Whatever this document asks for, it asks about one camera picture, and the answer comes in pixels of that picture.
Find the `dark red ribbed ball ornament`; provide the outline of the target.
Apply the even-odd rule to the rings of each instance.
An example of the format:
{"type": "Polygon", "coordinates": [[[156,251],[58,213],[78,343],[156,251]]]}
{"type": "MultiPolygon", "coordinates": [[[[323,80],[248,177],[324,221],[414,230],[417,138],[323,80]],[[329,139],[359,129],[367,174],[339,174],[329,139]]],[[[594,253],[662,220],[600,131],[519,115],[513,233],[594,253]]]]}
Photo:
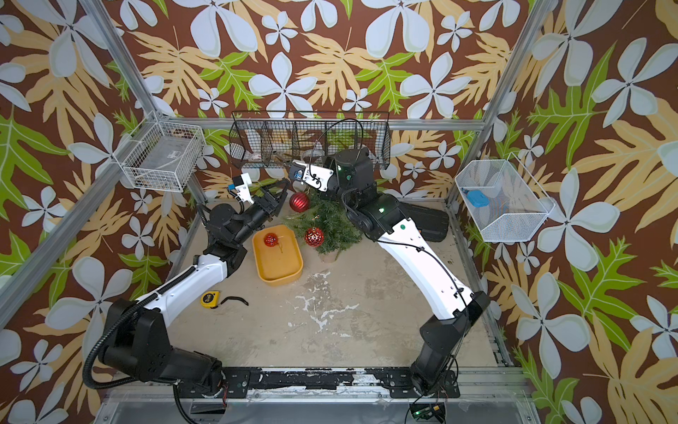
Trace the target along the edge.
{"type": "Polygon", "coordinates": [[[292,211],[304,213],[310,208],[310,199],[306,193],[295,193],[291,196],[289,205],[292,211]]]}

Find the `red grid-textured ball ornament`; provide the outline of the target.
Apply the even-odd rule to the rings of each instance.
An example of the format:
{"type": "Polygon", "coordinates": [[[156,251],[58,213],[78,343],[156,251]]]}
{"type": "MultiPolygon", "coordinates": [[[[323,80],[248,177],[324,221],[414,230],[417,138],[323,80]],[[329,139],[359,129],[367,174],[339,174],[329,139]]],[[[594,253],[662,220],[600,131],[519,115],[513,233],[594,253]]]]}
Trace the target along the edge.
{"type": "Polygon", "coordinates": [[[264,236],[264,244],[266,247],[275,247],[279,244],[279,238],[274,232],[269,232],[264,236]]]}

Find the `large red glitter ball ornament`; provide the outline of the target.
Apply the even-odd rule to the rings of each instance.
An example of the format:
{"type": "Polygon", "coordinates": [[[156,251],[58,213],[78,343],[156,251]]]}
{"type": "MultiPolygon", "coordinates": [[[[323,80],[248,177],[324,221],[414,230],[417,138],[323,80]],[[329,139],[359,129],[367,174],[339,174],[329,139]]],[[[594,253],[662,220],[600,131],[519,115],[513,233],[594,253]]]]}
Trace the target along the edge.
{"type": "Polygon", "coordinates": [[[320,247],[325,241],[324,232],[320,228],[311,227],[305,231],[304,240],[310,247],[320,247]]]}

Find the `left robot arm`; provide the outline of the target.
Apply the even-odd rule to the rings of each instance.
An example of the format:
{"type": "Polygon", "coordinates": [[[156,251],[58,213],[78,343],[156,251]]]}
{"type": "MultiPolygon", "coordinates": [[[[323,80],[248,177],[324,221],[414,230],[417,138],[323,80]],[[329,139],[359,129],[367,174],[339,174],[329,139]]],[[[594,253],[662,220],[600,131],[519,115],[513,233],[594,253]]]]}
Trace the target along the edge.
{"type": "Polygon", "coordinates": [[[228,203],[200,206],[208,246],[192,265],[137,300],[117,300],[109,308],[102,337],[86,357],[82,379],[93,390],[136,381],[184,386],[212,396],[222,389],[222,362],[205,353],[171,345],[168,327],[210,288],[233,275],[247,255],[245,242],[280,214],[290,185],[269,185],[252,205],[235,210],[228,203]]]}

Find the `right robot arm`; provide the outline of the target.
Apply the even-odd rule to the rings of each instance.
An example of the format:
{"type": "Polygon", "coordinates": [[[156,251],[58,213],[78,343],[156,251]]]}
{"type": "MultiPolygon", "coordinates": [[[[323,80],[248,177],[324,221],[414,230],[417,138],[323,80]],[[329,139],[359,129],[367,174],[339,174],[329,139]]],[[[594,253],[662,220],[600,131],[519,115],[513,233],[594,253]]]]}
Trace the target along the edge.
{"type": "Polygon", "coordinates": [[[433,315],[420,328],[423,346],[411,364],[412,384],[421,396],[447,386],[457,349],[488,308],[488,295],[457,278],[429,247],[402,203],[378,191],[367,148],[341,151],[321,166],[295,160],[290,175],[339,202],[348,220],[387,251],[422,292],[433,315]]]}

